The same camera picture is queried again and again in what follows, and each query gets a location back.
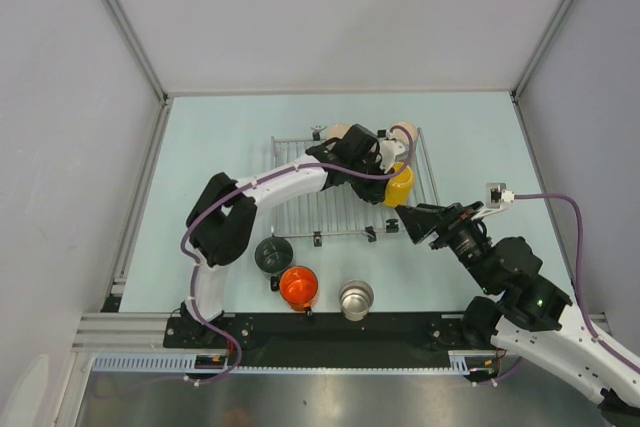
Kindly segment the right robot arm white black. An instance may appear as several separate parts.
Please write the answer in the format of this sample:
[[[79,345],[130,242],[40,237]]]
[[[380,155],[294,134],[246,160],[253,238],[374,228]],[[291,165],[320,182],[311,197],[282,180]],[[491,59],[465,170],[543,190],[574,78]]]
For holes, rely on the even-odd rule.
[[[463,340],[514,353],[573,386],[613,426],[639,423],[639,358],[596,326],[572,296],[545,278],[522,237],[492,242],[482,203],[396,208],[415,244],[449,248],[483,293],[468,305]]]

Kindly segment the beige floral mug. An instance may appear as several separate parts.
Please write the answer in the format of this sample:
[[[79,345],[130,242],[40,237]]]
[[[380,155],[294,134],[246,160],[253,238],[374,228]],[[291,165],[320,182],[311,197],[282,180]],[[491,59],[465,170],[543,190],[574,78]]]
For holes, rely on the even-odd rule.
[[[418,137],[417,127],[408,121],[396,121],[392,122],[387,129],[387,138],[390,140],[396,140],[409,147],[410,143],[415,143]]]

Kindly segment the yellow mug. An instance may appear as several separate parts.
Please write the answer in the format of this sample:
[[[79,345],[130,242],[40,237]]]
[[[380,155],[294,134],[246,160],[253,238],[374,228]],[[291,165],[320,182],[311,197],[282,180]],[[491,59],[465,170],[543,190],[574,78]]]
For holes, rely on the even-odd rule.
[[[402,168],[402,162],[393,164],[394,172],[401,171],[398,175],[392,177],[386,186],[383,204],[389,207],[397,207],[405,205],[408,200],[412,188],[415,183],[415,174],[410,166]]]

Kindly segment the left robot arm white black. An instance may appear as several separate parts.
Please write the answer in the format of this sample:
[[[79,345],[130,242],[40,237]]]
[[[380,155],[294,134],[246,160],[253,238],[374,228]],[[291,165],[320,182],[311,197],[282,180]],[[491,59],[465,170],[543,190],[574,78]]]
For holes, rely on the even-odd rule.
[[[360,124],[307,148],[294,160],[263,174],[210,178],[186,220],[183,254],[194,261],[185,300],[191,315],[186,334],[197,345],[214,344],[228,266],[247,249],[256,218],[303,195],[347,184],[368,204],[385,200],[391,180],[408,169],[416,131],[397,123],[381,134]]]

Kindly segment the plain beige mug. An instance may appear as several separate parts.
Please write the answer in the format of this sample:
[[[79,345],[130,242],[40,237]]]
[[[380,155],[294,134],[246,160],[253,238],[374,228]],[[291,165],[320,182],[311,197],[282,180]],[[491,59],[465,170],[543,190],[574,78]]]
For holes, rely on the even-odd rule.
[[[352,124],[349,123],[336,123],[329,126],[326,130],[326,140],[342,139],[351,127]]]

